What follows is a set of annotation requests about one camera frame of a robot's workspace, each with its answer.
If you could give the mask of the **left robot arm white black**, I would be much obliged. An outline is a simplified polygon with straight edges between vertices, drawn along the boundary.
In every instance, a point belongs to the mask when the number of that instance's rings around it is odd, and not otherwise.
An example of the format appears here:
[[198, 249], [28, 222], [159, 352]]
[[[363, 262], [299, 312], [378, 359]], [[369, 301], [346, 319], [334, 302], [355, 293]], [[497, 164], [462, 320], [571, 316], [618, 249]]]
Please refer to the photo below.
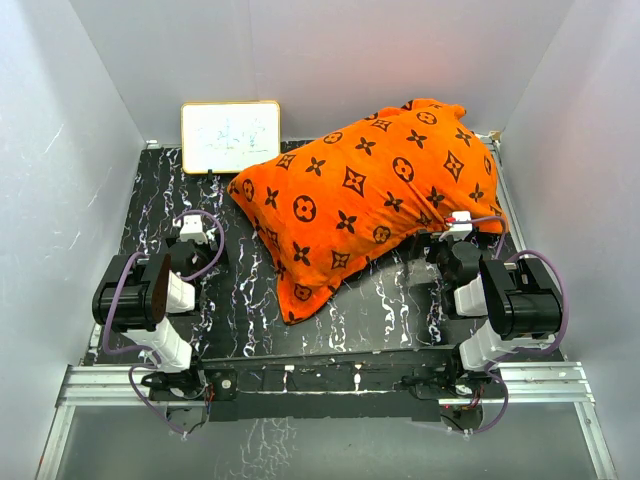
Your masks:
[[171, 385], [194, 399], [207, 376], [192, 365], [193, 348], [170, 321], [196, 310], [198, 281], [220, 258], [217, 238], [171, 238], [167, 248], [145, 255], [116, 255], [92, 299], [92, 314], [102, 327], [102, 350], [110, 356], [142, 355], [151, 367], [173, 374]]

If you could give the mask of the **orange patterned pillowcase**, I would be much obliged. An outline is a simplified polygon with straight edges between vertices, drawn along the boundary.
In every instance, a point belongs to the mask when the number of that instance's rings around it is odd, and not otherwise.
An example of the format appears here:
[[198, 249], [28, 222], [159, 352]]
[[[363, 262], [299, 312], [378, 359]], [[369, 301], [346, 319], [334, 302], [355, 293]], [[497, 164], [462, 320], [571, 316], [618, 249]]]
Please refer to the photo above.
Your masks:
[[229, 183], [273, 259], [285, 323], [314, 315], [407, 237], [446, 231], [457, 212], [502, 232], [495, 162], [464, 113], [434, 99], [387, 107]]

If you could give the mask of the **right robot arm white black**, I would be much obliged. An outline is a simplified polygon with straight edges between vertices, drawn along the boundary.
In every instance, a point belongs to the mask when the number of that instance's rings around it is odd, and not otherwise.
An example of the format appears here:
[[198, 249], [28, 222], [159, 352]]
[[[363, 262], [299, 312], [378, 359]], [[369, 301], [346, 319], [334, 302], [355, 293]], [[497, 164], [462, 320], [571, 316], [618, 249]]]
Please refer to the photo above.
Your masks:
[[436, 315], [484, 320], [449, 354], [446, 385], [460, 397], [480, 387], [480, 372], [487, 374], [515, 355], [553, 353], [566, 332], [566, 301], [542, 255], [525, 251], [502, 260], [502, 239], [473, 229], [417, 234], [412, 242], [412, 253], [420, 246], [427, 249], [425, 283], [433, 284], [437, 293], [432, 301], [435, 313], [429, 313], [419, 327], [418, 344], [451, 342], [437, 325]]

